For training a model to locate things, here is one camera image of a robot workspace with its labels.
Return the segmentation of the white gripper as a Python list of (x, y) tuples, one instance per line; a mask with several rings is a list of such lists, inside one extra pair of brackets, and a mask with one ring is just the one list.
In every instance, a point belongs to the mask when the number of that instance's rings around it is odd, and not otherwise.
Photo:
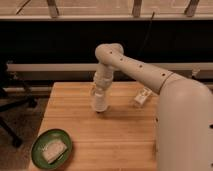
[(104, 94), (106, 90), (111, 86), (112, 81), (113, 81), (113, 78), (94, 76), (91, 93)]

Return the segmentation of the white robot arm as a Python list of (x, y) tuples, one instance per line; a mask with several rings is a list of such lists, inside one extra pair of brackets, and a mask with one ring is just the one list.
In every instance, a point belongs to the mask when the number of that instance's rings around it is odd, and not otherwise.
[(157, 171), (213, 171), (213, 92), (201, 82), (124, 55), (118, 43), (95, 49), (92, 108), (108, 108), (106, 91), (121, 70), (159, 95), (156, 114)]

